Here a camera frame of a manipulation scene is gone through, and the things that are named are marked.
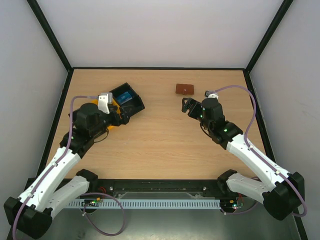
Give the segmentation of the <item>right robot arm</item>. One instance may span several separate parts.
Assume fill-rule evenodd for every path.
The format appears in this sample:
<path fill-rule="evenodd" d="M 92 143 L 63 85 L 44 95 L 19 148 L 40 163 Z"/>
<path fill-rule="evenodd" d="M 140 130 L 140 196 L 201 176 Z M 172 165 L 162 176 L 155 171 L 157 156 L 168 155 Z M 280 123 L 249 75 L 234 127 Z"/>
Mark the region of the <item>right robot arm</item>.
<path fill-rule="evenodd" d="M 243 194 L 261 204 L 275 219 L 282 221 L 305 200 L 305 179 L 277 165 L 245 136 L 234 123 L 227 121 L 217 98 L 199 102 L 191 97 L 182 99 L 182 112 L 199 121 L 202 131 L 251 169 L 258 180 L 247 178 L 235 170 L 218 177 L 218 191 L 229 196 Z"/>

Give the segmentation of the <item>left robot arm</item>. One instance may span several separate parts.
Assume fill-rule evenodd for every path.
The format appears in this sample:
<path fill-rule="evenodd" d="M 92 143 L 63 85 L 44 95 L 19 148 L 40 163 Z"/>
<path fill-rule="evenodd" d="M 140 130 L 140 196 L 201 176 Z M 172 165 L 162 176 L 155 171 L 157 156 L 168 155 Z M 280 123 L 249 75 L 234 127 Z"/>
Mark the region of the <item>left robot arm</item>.
<path fill-rule="evenodd" d="M 13 239 L 17 238 L 17 231 L 39 239 L 69 202 L 96 189 L 98 176 L 86 169 L 78 171 L 64 186 L 59 185 L 96 138 L 107 133 L 110 126 L 125 125 L 129 120 L 127 111 L 113 104 L 89 102 L 70 111 L 69 132 L 51 162 L 19 197 L 9 197 L 3 205 Z"/>

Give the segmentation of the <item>brown leather card holder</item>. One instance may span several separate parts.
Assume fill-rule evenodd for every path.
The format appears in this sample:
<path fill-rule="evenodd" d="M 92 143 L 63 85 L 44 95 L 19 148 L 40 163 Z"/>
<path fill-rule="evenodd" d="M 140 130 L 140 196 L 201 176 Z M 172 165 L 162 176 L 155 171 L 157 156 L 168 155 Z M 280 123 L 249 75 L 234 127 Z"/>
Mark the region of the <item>brown leather card holder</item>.
<path fill-rule="evenodd" d="M 177 83 L 175 87 L 175 93 L 178 95 L 193 95 L 195 93 L 195 87 L 193 84 Z"/>

